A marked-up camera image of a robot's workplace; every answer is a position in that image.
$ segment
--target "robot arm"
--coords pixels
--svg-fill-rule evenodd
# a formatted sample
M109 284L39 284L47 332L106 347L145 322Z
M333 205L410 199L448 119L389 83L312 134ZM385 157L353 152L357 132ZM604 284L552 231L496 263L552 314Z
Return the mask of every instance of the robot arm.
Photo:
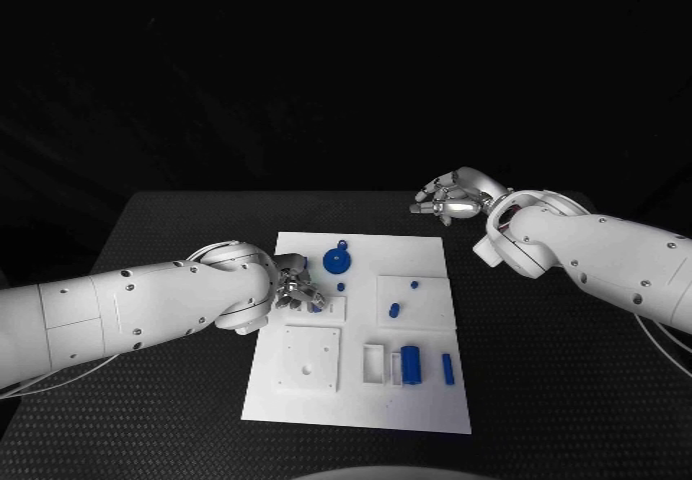
M304 260L295 254L272 260L233 241L186 261L0 291L0 388L212 323L248 334L266 324L276 291L323 307Z
M555 266L579 289L624 310L692 333L692 242L647 225L592 215L550 191L504 189L477 170L462 167L416 195L431 202L410 206L451 218L487 216L475 254L494 267L503 261L537 278Z

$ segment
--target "black table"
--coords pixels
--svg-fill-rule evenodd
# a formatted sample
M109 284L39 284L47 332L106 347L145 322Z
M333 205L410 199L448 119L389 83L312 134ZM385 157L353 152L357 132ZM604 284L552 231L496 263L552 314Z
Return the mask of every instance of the black table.
M692 476L692 380L631 315L581 294L559 269L530 280L488 268L471 251L484 218L444 228L408 213L410 198L141 193L93 273L230 239L271 254L278 231L441 236L472 436L240 421L256 334L209 328L24 399L0 478L271 479L373 464L498 478Z

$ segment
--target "white rectangular piece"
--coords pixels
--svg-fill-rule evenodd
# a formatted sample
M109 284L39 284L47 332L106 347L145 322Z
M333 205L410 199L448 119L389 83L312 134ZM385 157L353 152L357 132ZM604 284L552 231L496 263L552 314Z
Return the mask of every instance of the white rectangular piece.
M335 392L340 330L291 326L281 330L276 388Z
M363 385L385 384L385 347L363 345Z
M399 314L389 316L392 304L399 304ZM377 325L406 330L454 330L454 305L449 280L425 277L377 277Z
M402 374L400 374L400 353L392 352L389 357L389 364L390 364L390 372L392 372L392 383L389 384L392 387L400 387L403 385L402 382Z
M325 305L321 312L310 313L307 302L295 310L286 309L285 320L291 323L343 323L346 321L346 297L324 297Z
M341 239L348 244L351 264L344 273L333 275L325 271L321 259ZM425 279L447 278L442 240L434 237L281 232L274 253L292 252L308 259L310 278L323 295L347 297L346 321L307 323L318 314L307 314L305 320L297 320L288 308L269 312L269 323L258 331L242 419L471 433L455 331L385 329L377 326L377 276L415 277L421 284L418 288ZM346 290L338 292L337 284L341 282ZM338 327L335 392L276 388L286 325ZM387 388L363 385L364 344L383 346ZM399 352L405 345L421 349L422 384L393 388L389 387L390 353ZM454 388L444 384L442 353L451 355Z

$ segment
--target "robotic hand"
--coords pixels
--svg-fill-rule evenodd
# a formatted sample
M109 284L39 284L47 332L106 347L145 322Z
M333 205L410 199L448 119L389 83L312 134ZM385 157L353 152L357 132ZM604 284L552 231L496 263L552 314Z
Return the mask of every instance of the robotic hand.
M428 195L432 201L422 202ZM692 333L692 241L681 235L592 215L547 190L504 188L462 167L429 182L412 213L452 218L487 214L485 236L472 251L503 261L524 277L562 267L579 289L624 310Z
M324 307L307 259L237 241L187 260L0 291L0 389L216 327L246 335L276 308Z

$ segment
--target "blue object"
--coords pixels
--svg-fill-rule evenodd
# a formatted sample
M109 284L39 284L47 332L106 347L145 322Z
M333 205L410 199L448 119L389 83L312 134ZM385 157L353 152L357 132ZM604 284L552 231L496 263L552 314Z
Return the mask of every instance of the blue object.
M442 354L444 383L454 385L454 372L451 370L451 357L448 353Z
M392 318L396 318L399 316L399 304L392 303L392 306L389 307L389 316Z
M346 240L338 240L338 245L333 248L325 254L324 258L321 259L321 263L324 265L324 270L328 273L338 274L343 273L350 267L350 255L346 249L348 245Z
M418 385L421 378L421 351L418 347L400 347L400 377L403 385Z

